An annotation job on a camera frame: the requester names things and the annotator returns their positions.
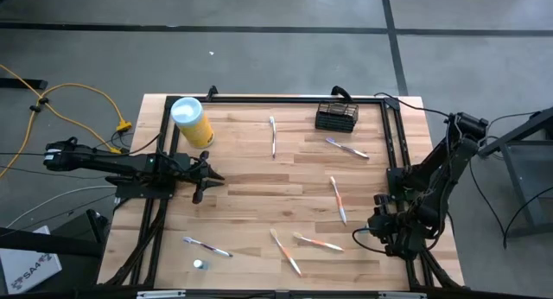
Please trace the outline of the silver table edge bracket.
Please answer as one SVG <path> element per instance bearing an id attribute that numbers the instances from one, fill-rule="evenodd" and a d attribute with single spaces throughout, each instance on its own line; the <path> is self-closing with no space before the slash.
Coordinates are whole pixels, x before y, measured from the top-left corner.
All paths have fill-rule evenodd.
<path id="1" fill-rule="evenodd" d="M 428 299 L 424 293 L 383 291 L 378 293 L 378 299 Z"/>
<path id="2" fill-rule="evenodd" d="M 136 299 L 182 299 L 186 297 L 185 290 L 149 290 L 137 292 Z"/>

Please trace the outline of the black floor stand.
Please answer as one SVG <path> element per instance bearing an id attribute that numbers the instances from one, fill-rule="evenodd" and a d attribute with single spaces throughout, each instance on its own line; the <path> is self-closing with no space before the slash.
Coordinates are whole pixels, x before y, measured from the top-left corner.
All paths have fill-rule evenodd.
<path id="1" fill-rule="evenodd" d="M 28 226 L 23 230 L 16 230 L 0 226 L 0 247 L 5 247 L 9 240 L 14 241 L 14 233 L 19 236 L 19 232 L 32 233 L 40 227 Z M 80 216 L 49 230 L 50 234 L 46 236 L 49 242 L 44 246 L 48 245 L 58 254 L 62 271 L 19 295 L 84 288 L 95 284 L 109 228 L 105 216 L 88 209 Z M 0 269 L 0 296 L 7 295 L 4 274 Z"/>

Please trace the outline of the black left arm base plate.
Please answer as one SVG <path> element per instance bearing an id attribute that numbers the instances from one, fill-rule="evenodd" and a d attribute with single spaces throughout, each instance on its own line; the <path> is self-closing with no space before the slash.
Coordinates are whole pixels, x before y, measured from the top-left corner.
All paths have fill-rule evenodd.
<path id="1" fill-rule="evenodd" d="M 107 182 L 117 187 L 116 196 L 121 199 L 158 199 L 172 197 L 176 181 L 161 176 L 133 175 L 108 176 Z"/>

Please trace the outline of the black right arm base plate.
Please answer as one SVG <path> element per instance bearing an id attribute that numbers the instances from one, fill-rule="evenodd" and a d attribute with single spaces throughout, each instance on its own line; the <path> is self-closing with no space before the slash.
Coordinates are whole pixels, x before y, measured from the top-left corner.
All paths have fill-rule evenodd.
<path id="1" fill-rule="evenodd" d="M 414 188 L 410 181 L 410 167 L 389 168 L 386 171 L 386 177 L 391 194 L 402 193 L 404 190 Z"/>

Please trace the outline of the yellow canister white lid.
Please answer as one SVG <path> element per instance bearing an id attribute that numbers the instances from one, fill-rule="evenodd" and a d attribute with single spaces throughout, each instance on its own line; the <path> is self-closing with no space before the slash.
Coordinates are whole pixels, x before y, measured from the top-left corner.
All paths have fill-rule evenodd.
<path id="1" fill-rule="evenodd" d="M 213 127 L 198 99 L 177 99 L 171 106 L 170 117 L 191 146 L 201 149 L 213 143 Z"/>

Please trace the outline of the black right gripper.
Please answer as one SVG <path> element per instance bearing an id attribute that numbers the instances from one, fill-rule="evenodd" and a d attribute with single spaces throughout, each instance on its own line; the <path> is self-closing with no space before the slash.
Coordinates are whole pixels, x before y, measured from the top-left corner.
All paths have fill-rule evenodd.
<path id="1" fill-rule="evenodd" d="M 405 247 L 413 247 L 416 239 L 405 214 L 390 210 L 389 205 L 395 202 L 388 194 L 376 194 L 373 199 L 373 215 L 367 220 L 369 232 L 385 246 L 388 256 L 411 259 L 411 249 Z"/>

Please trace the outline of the black floor bar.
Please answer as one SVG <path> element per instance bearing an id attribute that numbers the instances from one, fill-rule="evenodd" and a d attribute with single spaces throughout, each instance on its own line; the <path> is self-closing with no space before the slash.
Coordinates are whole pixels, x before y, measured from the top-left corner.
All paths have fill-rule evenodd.
<path id="1" fill-rule="evenodd" d="M 31 86 L 33 89 L 45 90 L 48 86 L 46 80 L 30 80 L 23 79 L 8 79 L 0 78 L 0 88 L 14 88 L 14 89 L 26 89 L 27 86 Z"/>

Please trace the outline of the white printed box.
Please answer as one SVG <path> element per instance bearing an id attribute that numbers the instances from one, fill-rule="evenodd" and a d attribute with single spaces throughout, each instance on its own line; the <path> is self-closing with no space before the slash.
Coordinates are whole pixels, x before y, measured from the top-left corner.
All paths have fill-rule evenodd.
<path id="1" fill-rule="evenodd" d="M 62 265 L 57 253 L 46 245 L 50 234 L 47 226 L 32 233 L 16 233 L 14 241 L 9 240 L 0 247 L 0 269 L 4 274 L 8 295 L 25 293 L 61 273 Z"/>

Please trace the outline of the black aluminium table frame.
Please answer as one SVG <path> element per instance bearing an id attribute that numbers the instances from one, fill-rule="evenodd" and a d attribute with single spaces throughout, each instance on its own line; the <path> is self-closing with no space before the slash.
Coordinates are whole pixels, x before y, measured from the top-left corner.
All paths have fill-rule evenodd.
<path id="1" fill-rule="evenodd" d="M 352 133 L 337 143 L 366 153 L 356 156 L 326 141 L 315 128 L 317 104 L 308 98 L 259 97 L 255 103 L 212 102 L 205 107 L 215 131 L 209 162 L 225 178 L 203 201 L 191 201 L 193 187 L 180 185 L 168 202 L 158 254 L 155 286 L 165 289 L 406 290 L 405 262 L 378 253 L 379 242 L 359 233 L 372 214 L 373 195 L 387 189 L 391 161 L 408 156 L 420 162 L 432 148 L 422 101 L 401 106 L 405 141 L 397 140 L 392 113 L 363 104 Z M 276 121 L 276 159 L 271 156 Z M 330 176 L 337 182 L 347 224 L 342 223 Z M 299 277 L 270 229 L 298 264 Z M 294 238 L 337 245 L 344 251 Z M 228 251 L 233 258 L 186 243 L 191 237 Z M 208 270 L 197 270 L 195 259 Z"/>

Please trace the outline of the grey metal side table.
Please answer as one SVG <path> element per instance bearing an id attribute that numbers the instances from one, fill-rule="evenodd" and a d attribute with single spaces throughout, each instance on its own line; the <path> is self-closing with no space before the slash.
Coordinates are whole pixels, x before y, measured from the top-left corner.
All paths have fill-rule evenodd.
<path id="1" fill-rule="evenodd" d="M 531 112 L 529 119 L 501 137 L 486 135 L 479 156 L 499 152 L 520 207 L 504 226 L 504 239 L 553 232 L 541 200 L 553 200 L 553 106 Z"/>

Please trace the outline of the orange white toothbrush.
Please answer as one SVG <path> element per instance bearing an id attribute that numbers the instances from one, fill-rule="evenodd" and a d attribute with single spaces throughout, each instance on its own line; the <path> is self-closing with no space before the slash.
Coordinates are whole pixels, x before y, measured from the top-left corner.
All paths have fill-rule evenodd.
<path id="1" fill-rule="evenodd" d="M 279 237 L 277 235 L 277 230 L 274 229 L 274 228 L 271 228 L 270 229 L 270 235 L 271 237 L 275 240 L 277 246 L 279 247 L 280 251 L 282 252 L 282 254 L 287 258 L 287 260 L 289 261 L 290 265 L 292 266 L 292 268 L 294 269 L 294 271 L 296 272 L 296 274 L 301 277 L 302 276 L 302 272 L 298 266 L 298 264 L 296 263 L 296 261 L 290 256 L 289 254 L 289 251 L 283 246 L 283 244 L 281 243 L 281 241 L 279 240 Z"/>
<path id="2" fill-rule="evenodd" d="M 302 234 L 300 234 L 299 232 L 293 232 L 292 235 L 294 236 L 294 238 L 305 241 L 305 242 L 308 242 L 312 245 L 318 245 L 318 246 L 326 247 L 326 248 L 334 250 L 334 251 L 344 251 L 343 248 L 341 248 L 337 245 L 333 245 L 333 244 L 323 242 L 323 241 L 319 241 L 319 240 L 316 240 L 316 239 L 309 239 L 309 238 L 303 236 Z"/>
<path id="3" fill-rule="evenodd" d="M 340 192 L 338 190 L 337 182 L 336 182 L 336 180 L 334 179 L 333 176 L 330 176 L 330 183 L 331 183 L 331 185 L 334 189 L 334 195 L 335 195 L 335 198 L 336 198 L 340 219 L 341 219 L 342 223 L 346 226 L 347 218 L 346 218 L 345 209 L 343 207 L 343 203 L 342 203 L 342 199 L 341 199 L 341 196 L 340 196 Z"/>

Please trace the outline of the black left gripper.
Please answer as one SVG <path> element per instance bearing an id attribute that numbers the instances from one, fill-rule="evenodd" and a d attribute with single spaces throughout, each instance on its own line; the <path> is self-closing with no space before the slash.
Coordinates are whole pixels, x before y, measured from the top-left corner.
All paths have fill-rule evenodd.
<path id="1" fill-rule="evenodd" d="M 193 183 L 196 189 L 193 194 L 193 203 L 201 203 L 203 200 L 204 191 L 208 188 L 215 188 L 223 186 L 224 183 L 220 181 L 209 181 L 210 179 L 224 180 L 222 175 L 216 173 L 212 166 L 208 164 L 207 158 L 209 157 L 208 151 L 202 151 L 198 158 L 195 158 L 195 163 L 185 174 L 185 181 Z"/>

